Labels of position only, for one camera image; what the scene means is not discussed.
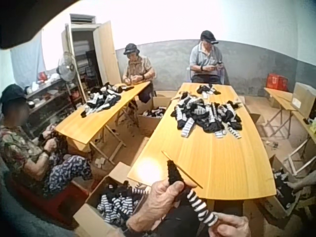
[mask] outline red box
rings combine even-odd
[[[270,73],[267,77],[266,88],[287,91],[287,78]]]

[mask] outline plastic stool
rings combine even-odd
[[[50,199],[45,199],[44,197],[33,194],[31,190],[18,184],[11,175],[9,176],[9,184],[24,199],[32,203],[34,206],[53,219],[58,220],[66,225],[71,225],[72,219],[69,219],[61,214],[58,210],[59,206],[69,196],[76,197],[76,200],[82,201],[82,204],[84,204],[85,200],[89,196],[89,192],[80,188],[73,181],[62,192],[56,194]]]

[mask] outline cap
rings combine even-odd
[[[205,40],[208,43],[211,44],[217,44],[218,41],[216,40],[216,38],[214,37],[213,33],[210,31],[203,31],[200,37],[201,40]]]
[[[137,49],[137,46],[134,43],[129,43],[125,47],[124,55],[130,54],[130,53],[139,53],[139,50]]]
[[[3,90],[0,103],[5,104],[10,100],[18,98],[25,98],[26,100],[24,90],[16,84],[11,84]]]

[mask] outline open door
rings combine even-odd
[[[74,65],[75,65],[75,70],[76,70],[76,77],[78,80],[78,86],[80,87],[80,93],[84,102],[87,102],[87,98],[85,96],[83,86],[81,84],[80,75],[78,72],[77,63],[75,59],[75,51],[74,51],[74,44],[73,44],[73,36],[71,33],[71,25],[69,24],[65,25],[65,30],[61,33],[61,38],[62,38],[62,45],[63,45],[64,52],[70,52],[74,57],[74,60],[75,60]]]
[[[121,83],[117,55],[114,50],[111,22],[102,24],[93,32],[94,47],[103,84]]]

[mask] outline hand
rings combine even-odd
[[[213,65],[208,65],[208,66],[204,66],[203,67],[203,71],[206,71],[206,72],[212,72],[212,71],[216,71],[217,68]]]
[[[124,79],[124,83],[126,85],[131,85],[131,79],[129,79],[129,78]]]
[[[45,129],[45,131],[54,131],[55,130],[55,128],[56,128],[56,126],[55,125],[53,125],[53,124],[50,124],[46,129]]]
[[[136,75],[136,76],[132,76],[131,79],[132,79],[132,84],[134,84],[134,83],[140,82],[143,79],[143,76]]]
[[[195,188],[193,183],[185,182],[186,185]],[[133,215],[127,225],[134,231],[141,232],[150,230],[154,222],[168,213],[174,199],[182,192],[184,183],[181,181],[169,185],[168,179],[155,182],[151,192],[142,208]]]
[[[56,148],[57,148],[57,143],[56,143],[55,138],[49,139],[44,146],[44,149],[47,150],[48,152],[52,152]]]
[[[218,225],[209,228],[210,237],[251,237],[247,217],[214,213],[218,216]]]
[[[223,63],[218,63],[218,64],[216,64],[216,67],[218,69],[222,69],[224,67],[224,64]]]
[[[47,131],[45,130],[42,134],[43,134],[43,138],[46,139],[47,137],[49,137],[51,135],[53,131]]]

